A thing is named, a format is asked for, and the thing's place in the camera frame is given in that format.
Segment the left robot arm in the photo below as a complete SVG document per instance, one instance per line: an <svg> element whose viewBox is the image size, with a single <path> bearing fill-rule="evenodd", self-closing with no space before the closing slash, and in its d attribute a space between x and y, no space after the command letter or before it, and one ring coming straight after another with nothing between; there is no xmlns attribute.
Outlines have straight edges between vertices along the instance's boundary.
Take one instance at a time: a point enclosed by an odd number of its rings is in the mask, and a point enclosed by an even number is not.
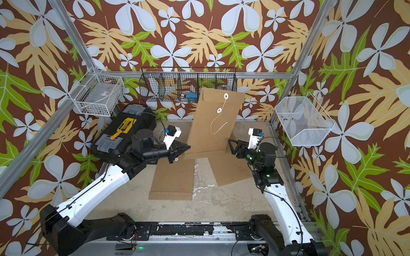
<svg viewBox="0 0 410 256"><path fill-rule="evenodd" d="M125 213L96 220L87 220L86 216L147 165L159 159L168 159L169 163L173 163L190 149L189 145L177 141L181 133L180 128L170 125L164 131L163 142L159 142L152 130L137 131L123 154L117 149L111 150L113 164L102 176L58 206L45 207L40 213L41 232L57 254L69 256L83 244L104 237L135 239L138 228Z"/></svg>

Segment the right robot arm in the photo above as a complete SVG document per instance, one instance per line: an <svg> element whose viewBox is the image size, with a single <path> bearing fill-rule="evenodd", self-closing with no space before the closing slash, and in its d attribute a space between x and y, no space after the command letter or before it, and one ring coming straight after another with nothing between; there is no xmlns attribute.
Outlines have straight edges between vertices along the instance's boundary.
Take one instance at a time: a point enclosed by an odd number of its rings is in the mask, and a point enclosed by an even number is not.
<svg viewBox="0 0 410 256"><path fill-rule="evenodd" d="M280 174L275 169L277 147L264 142L249 147L241 140L228 140L231 153L244 159L250 168L256 187L270 203L279 224L261 214L250 219L251 234L265 240L269 251L278 256L327 256L322 242L316 242L308 232L290 202Z"/></svg>

